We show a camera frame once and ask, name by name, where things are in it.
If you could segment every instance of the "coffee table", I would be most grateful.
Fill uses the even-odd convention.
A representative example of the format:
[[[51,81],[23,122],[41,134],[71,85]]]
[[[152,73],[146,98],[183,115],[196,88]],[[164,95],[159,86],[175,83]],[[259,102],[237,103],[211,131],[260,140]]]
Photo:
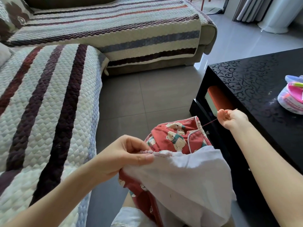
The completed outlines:
[[[303,48],[209,65],[190,113],[198,116],[202,124],[216,118],[205,94],[210,86],[217,85],[273,148],[302,173],[303,116],[285,110],[277,102],[286,86],[285,75],[302,75],[302,57]],[[231,168],[237,201],[250,225],[278,226],[231,133],[218,121],[203,128]]]

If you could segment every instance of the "left hand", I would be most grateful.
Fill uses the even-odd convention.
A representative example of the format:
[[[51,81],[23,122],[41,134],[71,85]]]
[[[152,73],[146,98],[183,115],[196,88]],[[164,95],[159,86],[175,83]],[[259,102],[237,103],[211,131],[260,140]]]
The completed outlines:
[[[125,165],[145,165],[154,161],[152,154],[138,154],[140,150],[149,150],[146,142],[139,138],[123,135],[101,151],[88,164],[92,167],[98,183],[115,176]]]

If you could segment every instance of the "white curtain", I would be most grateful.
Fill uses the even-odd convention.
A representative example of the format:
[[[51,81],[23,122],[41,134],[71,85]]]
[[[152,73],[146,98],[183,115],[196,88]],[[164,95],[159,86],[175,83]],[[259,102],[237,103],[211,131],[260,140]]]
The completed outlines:
[[[244,22],[261,21],[270,2],[271,0],[246,0],[237,20]]]

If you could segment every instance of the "tile floor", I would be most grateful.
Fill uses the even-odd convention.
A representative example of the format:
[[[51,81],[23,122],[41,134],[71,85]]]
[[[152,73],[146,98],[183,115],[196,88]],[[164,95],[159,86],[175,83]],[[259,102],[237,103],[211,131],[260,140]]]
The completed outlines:
[[[123,134],[145,139],[163,122],[190,117],[208,64],[242,59],[303,47],[303,33],[291,30],[275,35],[254,24],[232,22],[224,15],[212,15],[218,37],[212,52],[192,67],[174,67],[113,77],[103,81],[97,152]],[[117,178],[100,184],[92,192],[87,227],[109,227],[127,194]],[[245,226],[245,220],[236,221]]]

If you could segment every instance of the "right hand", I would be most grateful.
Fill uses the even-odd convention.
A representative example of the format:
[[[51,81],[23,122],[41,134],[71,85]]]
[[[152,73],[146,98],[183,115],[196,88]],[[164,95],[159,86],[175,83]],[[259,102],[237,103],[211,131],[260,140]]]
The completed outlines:
[[[220,109],[217,113],[217,118],[219,123],[228,130],[233,128],[241,128],[249,124],[247,115],[237,109]]]

